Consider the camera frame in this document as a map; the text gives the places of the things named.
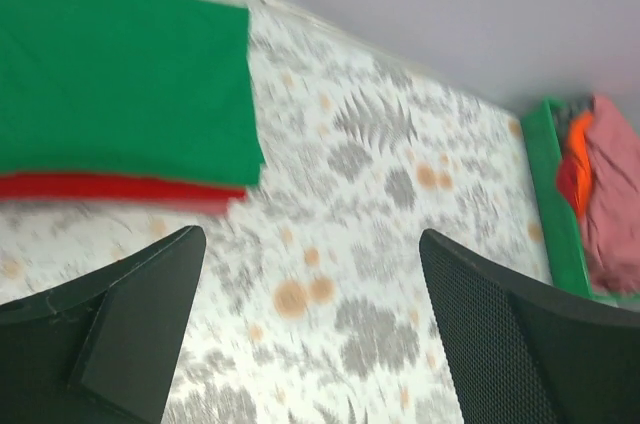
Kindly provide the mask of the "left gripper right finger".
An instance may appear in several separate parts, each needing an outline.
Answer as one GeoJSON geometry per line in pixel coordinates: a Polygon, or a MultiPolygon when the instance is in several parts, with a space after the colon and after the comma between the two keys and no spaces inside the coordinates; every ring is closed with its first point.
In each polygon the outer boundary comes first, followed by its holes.
{"type": "Polygon", "coordinates": [[[638,422],[638,313],[544,284],[434,229],[419,251],[465,422],[638,422]]]}

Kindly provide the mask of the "green t shirt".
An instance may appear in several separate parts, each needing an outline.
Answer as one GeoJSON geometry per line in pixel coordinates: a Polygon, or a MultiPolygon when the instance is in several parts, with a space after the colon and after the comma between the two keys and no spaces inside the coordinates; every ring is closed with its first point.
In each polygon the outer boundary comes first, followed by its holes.
{"type": "Polygon", "coordinates": [[[1,0],[1,170],[254,186],[247,9],[1,0]]]}

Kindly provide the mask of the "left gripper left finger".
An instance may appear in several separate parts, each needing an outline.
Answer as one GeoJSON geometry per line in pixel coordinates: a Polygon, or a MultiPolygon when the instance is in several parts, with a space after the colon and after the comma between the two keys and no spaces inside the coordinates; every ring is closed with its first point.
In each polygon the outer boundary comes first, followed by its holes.
{"type": "Polygon", "coordinates": [[[2,422],[160,422],[205,248],[203,229],[186,226],[2,305],[2,422]]]}

